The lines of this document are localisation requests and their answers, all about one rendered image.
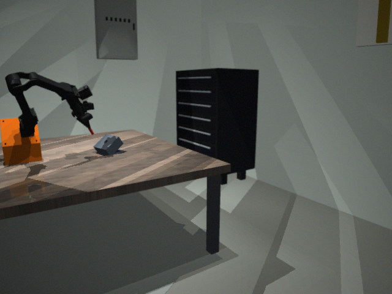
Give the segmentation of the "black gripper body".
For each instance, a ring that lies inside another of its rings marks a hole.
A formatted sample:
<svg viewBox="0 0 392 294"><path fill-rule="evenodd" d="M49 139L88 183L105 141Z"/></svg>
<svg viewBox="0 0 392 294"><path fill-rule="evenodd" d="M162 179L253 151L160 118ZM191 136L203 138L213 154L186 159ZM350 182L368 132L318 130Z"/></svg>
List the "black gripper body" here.
<svg viewBox="0 0 392 294"><path fill-rule="evenodd" d="M90 119L93 119L92 114L85 113L85 111L84 111L84 109L82 107L82 103L81 102L79 102L78 104L76 104L73 107L70 107L70 109L73 110L72 111L73 117L76 116L81 121L81 123L83 123L83 124L85 122L89 121Z"/></svg>

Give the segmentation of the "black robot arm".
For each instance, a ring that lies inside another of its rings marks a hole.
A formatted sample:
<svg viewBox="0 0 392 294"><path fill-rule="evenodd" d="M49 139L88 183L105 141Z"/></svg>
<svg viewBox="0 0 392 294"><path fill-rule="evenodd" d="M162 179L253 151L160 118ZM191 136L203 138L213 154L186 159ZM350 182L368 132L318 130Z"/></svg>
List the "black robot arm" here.
<svg viewBox="0 0 392 294"><path fill-rule="evenodd" d="M22 85L20 81L21 78L29 79L29 81ZM57 95L61 96L61 100L66 99L70 107L73 107L80 102L78 98L81 100L85 100L92 96L91 90L88 85L84 85L83 87L77 89L76 86L70 85L65 82L57 83L47 77L38 75L36 72L12 73L6 76L5 79L9 92L16 97L16 100L23 113L18 117L22 138L35 136L35 126L38 122L36 112L34 111L34 108L29 108L23 91L26 91L27 89L35 85L40 86L44 89L49 89L50 91L53 91ZM82 107L84 111L87 112L87 110L94 109L94 104L88 101L84 101L82 103Z"/></svg>

